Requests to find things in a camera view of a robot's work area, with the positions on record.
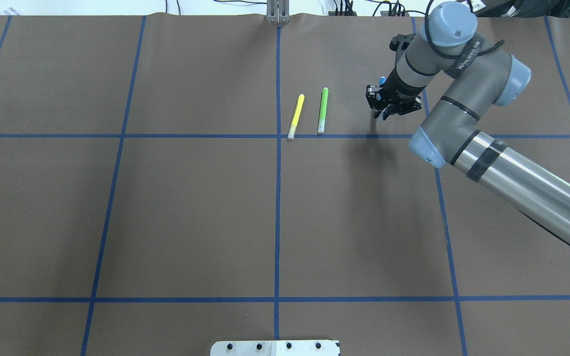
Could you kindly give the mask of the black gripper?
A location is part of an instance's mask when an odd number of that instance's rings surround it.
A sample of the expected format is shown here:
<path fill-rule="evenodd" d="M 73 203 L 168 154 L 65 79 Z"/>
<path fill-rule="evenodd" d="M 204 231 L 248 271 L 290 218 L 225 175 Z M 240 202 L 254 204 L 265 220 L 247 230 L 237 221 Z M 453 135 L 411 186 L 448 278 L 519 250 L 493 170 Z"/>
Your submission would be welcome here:
<path fill-rule="evenodd" d="M 398 75 L 386 77 L 384 86 L 368 85 L 366 100 L 373 119 L 384 121 L 391 115 L 405 115 L 422 108 L 422 87 L 406 84 Z"/>

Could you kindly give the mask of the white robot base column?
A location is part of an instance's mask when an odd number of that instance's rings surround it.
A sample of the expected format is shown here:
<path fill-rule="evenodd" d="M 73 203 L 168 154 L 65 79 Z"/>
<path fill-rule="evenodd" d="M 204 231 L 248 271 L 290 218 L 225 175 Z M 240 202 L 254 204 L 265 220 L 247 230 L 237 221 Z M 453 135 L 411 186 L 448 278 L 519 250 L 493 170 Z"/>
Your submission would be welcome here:
<path fill-rule="evenodd" d="M 334 340 L 230 340 L 213 343 L 211 356 L 339 356 Z"/>

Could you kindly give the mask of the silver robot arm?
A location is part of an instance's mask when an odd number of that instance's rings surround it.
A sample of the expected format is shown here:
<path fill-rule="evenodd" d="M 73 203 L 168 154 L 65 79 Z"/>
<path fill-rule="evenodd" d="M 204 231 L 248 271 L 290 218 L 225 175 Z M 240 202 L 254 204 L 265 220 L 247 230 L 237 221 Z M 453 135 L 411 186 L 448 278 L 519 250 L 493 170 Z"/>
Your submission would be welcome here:
<path fill-rule="evenodd" d="M 570 183 L 478 128 L 489 108 L 525 90 L 531 69 L 477 26 L 462 3 L 429 2 L 420 29 L 390 42 L 393 70 L 367 86 L 367 103 L 375 119 L 418 111 L 434 77 L 448 75 L 452 83 L 412 135 L 410 150 L 437 169 L 455 167 L 570 247 Z"/>

